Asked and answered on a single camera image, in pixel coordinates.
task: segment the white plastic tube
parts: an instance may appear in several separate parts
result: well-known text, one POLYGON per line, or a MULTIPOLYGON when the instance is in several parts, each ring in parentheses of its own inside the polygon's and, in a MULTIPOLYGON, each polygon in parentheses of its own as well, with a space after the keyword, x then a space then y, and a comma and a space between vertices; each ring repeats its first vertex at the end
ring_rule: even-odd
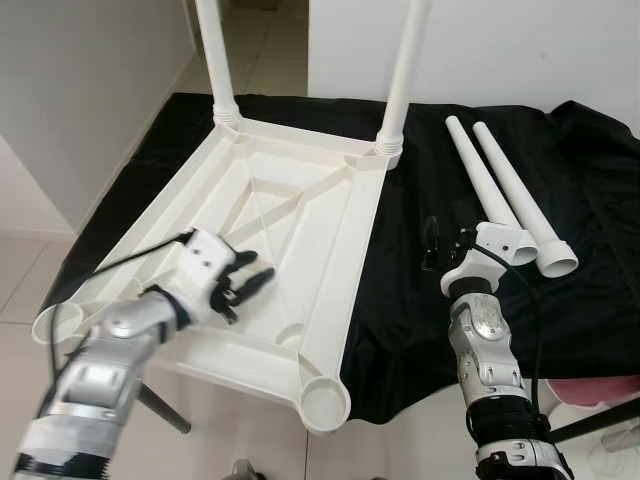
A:
POLYGON ((242 117, 233 98, 231 74, 224 48, 217 0, 196 0, 202 44, 214 94, 213 120, 216 125, 237 129, 242 117))
POLYGON ((410 0, 407 9, 387 107, 384 111, 382 127, 376 137, 376 152, 391 158, 389 170, 398 165, 398 159, 402 153, 404 140, 402 130, 409 109, 411 87, 418 66, 430 6, 431 0, 410 0))
POLYGON ((536 264, 540 273, 545 277, 556 278, 574 271, 578 267, 578 258, 571 247, 558 238, 487 126, 483 122, 477 122, 473 131, 509 203, 538 244, 536 264))
MULTIPOLYGON (((489 170, 485 167, 458 117, 451 115, 445 120, 445 123, 489 221, 522 230, 518 219, 491 178, 489 170)), ((524 232, 521 244, 516 247, 517 250, 512 259, 514 265, 529 263, 536 258, 538 253, 535 241, 526 230, 524 232)))

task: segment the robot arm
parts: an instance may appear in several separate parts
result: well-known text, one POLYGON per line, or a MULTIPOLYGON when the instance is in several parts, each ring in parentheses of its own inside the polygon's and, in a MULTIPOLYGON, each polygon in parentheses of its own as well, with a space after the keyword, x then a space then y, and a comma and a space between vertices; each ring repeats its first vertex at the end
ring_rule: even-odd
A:
POLYGON ((103 310, 86 346, 60 372, 38 418, 29 424, 16 478, 105 478, 147 360, 177 331, 208 318, 212 309, 235 322, 231 307, 273 276, 268 269, 231 289, 228 275, 256 257, 195 232, 166 289, 154 286, 135 301, 103 310))
MULTIPOLYGON (((520 239, 516 229, 481 223, 471 245, 511 264, 520 239)), ((443 293, 453 299, 449 341, 458 361, 467 424, 478 445, 476 474, 482 480, 573 479, 564 456, 549 440, 547 419, 534 411, 522 386, 510 349, 511 331, 492 295, 505 271, 469 250, 441 281, 443 293)))

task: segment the tile floor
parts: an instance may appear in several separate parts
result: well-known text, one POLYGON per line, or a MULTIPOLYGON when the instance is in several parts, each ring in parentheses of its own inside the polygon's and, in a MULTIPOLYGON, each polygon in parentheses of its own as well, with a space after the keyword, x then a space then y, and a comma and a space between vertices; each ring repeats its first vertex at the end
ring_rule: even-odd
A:
MULTIPOLYGON (((223 31, 236 94, 307 95, 308 20, 293 2, 278 11, 225 11, 223 31)), ((177 91, 211 93, 201 49, 178 81, 177 91)))
MULTIPOLYGON (((288 8, 292 4, 299 7, 285 0, 278 12, 226 12, 223 28, 237 93, 306 95, 307 19, 304 10, 288 8)), ((177 90, 211 93, 200 55, 194 56, 177 90)), ((11 470, 25 425, 46 387, 45 350, 31 340, 30 325, 70 247, 0 238, 0 382, 5 386, 0 396, 0 472, 11 470), (18 381, 20 377, 29 382, 18 381)), ((333 435, 315 437, 284 406, 154 367, 145 378, 192 422, 193 430, 181 435, 136 405, 112 463, 112 478, 214 480, 242 457, 272 480, 474 478, 474 448, 457 387, 423 400, 387 425, 353 421, 333 435)), ((553 399, 547 397, 542 405, 550 410, 553 399)), ((586 458, 580 442, 564 446, 570 463, 586 458)), ((634 478, 630 467, 625 471, 631 474, 615 478, 634 478)))

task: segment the pink object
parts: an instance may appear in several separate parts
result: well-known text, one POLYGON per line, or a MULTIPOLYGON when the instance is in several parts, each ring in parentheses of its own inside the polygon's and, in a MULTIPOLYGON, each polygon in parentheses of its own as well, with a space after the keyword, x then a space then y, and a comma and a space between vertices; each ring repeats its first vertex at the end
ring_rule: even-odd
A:
POLYGON ((560 401, 582 407, 593 407, 600 402, 613 405, 640 394, 640 375, 556 379, 547 382, 560 401))

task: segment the black cloth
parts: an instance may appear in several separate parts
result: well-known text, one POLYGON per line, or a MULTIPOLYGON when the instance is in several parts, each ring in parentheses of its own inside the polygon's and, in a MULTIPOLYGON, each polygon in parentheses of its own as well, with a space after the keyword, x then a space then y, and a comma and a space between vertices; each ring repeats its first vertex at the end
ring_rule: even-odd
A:
MULTIPOLYGON (((243 116, 373 140, 384 104, 242 95, 243 116)), ((212 97, 174 94, 69 253, 46 303, 92 270, 211 130, 212 97)), ((441 253, 461 227, 484 219, 444 119, 470 129, 487 122, 532 195, 580 259, 548 280, 521 269, 543 297, 542 376, 640 373, 640 142, 627 127, 574 102, 551 114, 520 107, 411 105, 404 151, 387 174, 360 280, 341 376, 352 418, 390 420, 456 382, 447 339, 449 302, 438 272, 420 268, 427 216, 440 226, 441 253)), ((534 326, 527 296, 509 274, 498 296, 512 349, 531 374, 534 326)))

